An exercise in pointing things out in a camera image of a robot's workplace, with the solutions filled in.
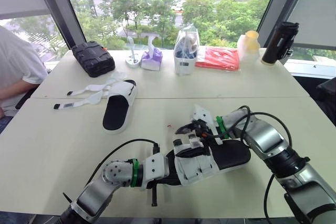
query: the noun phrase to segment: red bag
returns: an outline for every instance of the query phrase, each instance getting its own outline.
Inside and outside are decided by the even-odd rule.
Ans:
[[[197,67],[238,70],[238,49],[226,47],[206,47],[204,54],[197,55]]]

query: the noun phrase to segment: white table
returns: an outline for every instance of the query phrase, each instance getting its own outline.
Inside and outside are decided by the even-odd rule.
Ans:
[[[138,84],[137,98],[239,98],[239,97],[308,97],[308,93],[278,61],[239,71],[195,68],[193,74],[179,77],[174,72],[172,50],[163,50],[162,69],[159,72],[131,69],[125,63],[130,51],[110,51],[116,70],[127,73]],[[32,95],[33,98],[66,98],[71,90],[80,90],[89,84],[103,84],[111,73],[97,78],[89,77],[68,51],[58,66]]]
[[[61,214],[68,206],[62,196],[75,199],[95,166],[116,146],[133,138],[148,138],[161,144],[161,151],[172,149],[172,133],[189,122],[193,104],[225,115],[246,104],[253,111],[278,116],[288,126],[293,146],[336,188],[330,170],[336,149],[336,129],[309,98],[224,98],[224,99],[136,99],[134,116],[119,135],[102,130],[106,100],[69,110],[53,110],[69,99],[29,99],[11,124],[0,135],[0,210]],[[263,118],[281,126],[272,119]],[[152,145],[133,143],[114,158],[151,154]],[[150,206],[151,192],[137,188],[118,190],[104,216],[108,217],[263,217],[263,196],[270,171],[252,153],[245,168],[203,180],[189,187],[158,186],[158,204]],[[269,195],[269,215],[292,216],[283,199],[284,191],[275,182]]]

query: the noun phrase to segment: white slipper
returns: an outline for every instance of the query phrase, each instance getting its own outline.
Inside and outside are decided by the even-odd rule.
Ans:
[[[120,81],[111,87],[103,118],[103,128],[107,133],[118,134],[126,128],[137,92],[133,80]]]

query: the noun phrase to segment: white bottle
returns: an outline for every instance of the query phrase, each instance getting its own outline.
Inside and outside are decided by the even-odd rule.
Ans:
[[[260,57],[258,37],[259,34],[256,31],[248,31],[238,39],[237,48],[241,69],[252,67]]]

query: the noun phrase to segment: tissue box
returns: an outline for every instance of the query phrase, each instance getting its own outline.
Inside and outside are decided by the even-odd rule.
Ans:
[[[141,57],[141,67],[159,71],[161,69],[162,57],[162,52],[156,47],[154,48],[153,58],[150,57],[149,52],[144,52]]]

